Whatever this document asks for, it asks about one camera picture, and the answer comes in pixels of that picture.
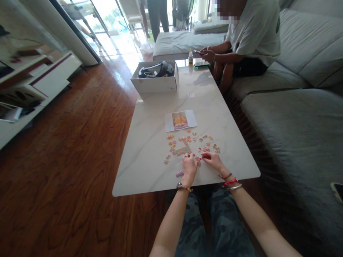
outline black shorts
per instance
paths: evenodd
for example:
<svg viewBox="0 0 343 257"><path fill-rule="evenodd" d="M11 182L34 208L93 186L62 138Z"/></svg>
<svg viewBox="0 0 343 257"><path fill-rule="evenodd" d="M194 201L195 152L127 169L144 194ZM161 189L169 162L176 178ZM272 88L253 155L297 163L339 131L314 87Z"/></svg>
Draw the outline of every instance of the black shorts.
<svg viewBox="0 0 343 257"><path fill-rule="evenodd" d="M268 67L258 58L244 57L240 62L233 65L233 77L260 76L267 71Z"/></svg>

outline smartphone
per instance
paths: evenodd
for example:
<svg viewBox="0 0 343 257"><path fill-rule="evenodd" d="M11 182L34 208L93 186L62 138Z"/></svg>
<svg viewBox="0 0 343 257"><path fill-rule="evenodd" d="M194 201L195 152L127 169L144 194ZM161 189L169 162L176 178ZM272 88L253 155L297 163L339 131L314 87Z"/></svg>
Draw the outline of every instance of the smartphone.
<svg viewBox="0 0 343 257"><path fill-rule="evenodd" d="M339 183L331 183L331 189L332 191L335 192L335 196L337 198L337 200L341 203L343 203L343 184L339 184Z"/></svg>
<svg viewBox="0 0 343 257"><path fill-rule="evenodd" d="M195 50L195 49L194 49L194 52L196 52L197 54L200 54L200 55L205 55L205 54L203 54L202 52L199 52L199 51L197 51L197 50Z"/></svg>
<svg viewBox="0 0 343 257"><path fill-rule="evenodd" d="M202 62L194 62L194 67L197 69L201 69L201 68L206 68L209 67L210 63L206 62L206 61L202 61Z"/></svg>

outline hand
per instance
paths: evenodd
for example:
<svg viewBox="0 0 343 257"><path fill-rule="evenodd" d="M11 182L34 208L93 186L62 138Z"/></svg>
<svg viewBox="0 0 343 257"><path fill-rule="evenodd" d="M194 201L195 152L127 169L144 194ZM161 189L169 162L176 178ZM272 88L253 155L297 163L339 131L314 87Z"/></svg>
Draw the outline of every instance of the hand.
<svg viewBox="0 0 343 257"><path fill-rule="evenodd" d="M203 53L205 55L202 55L201 58L208 62L213 62L214 60L214 52L212 50L204 50Z"/></svg>
<svg viewBox="0 0 343 257"><path fill-rule="evenodd" d="M201 155L203 157L203 161L207 162L212 168L218 171L222 177L229 174L229 170L224 166L217 153L203 152Z"/></svg>
<svg viewBox="0 0 343 257"><path fill-rule="evenodd" d="M212 46L206 46L200 50L201 53L204 53L204 50L210 50L213 51Z"/></svg>
<svg viewBox="0 0 343 257"><path fill-rule="evenodd" d="M183 169L183 178L181 183L190 188L193 184L194 177L197 173L197 161L194 162L194 154L186 153L182 157L182 169Z"/></svg>

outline coffee table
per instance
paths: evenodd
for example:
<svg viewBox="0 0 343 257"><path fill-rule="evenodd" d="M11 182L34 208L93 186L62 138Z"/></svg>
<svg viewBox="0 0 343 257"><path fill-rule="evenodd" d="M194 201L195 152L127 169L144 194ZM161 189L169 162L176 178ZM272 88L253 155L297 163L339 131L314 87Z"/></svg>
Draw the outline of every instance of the coffee table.
<svg viewBox="0 0 343 257"><path fill-rule="evenodd" d="M192 66L179 68L177 92L141 94L121 157L118 173L113 186L113 196L133 195L173 189L182 177L175 173L182 169L182 156L171 154L167 135L174 134L176 149L184 147L179 137L190 135L187 128L166 133L164 115L171 112L193 110L198 126L197 141L189 143L192 152L200 156L198 148L210 142L220 147L224 165L237 179L261 175L237 125L233 119L209 69L196 70ZM199 138L210 135L213 140ZM171 154L168 164L166 156ZM217 171L202 161L192 186L223 182Z"/></svg>

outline plastic bag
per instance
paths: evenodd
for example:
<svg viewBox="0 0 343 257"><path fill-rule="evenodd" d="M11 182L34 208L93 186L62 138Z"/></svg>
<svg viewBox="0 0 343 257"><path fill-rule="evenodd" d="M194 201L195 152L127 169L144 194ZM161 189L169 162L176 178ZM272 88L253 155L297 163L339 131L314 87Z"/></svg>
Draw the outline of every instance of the plastic bag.
<svg viewBox="0 0 343 257"><path fill-rule="evenodd" d="M155 43L148 41L148 42L142 44L139 49L140 49L140 52L142 54L148 54L149 55L149 54L152 54L154 52L154 48L155 48Z"/></svg>

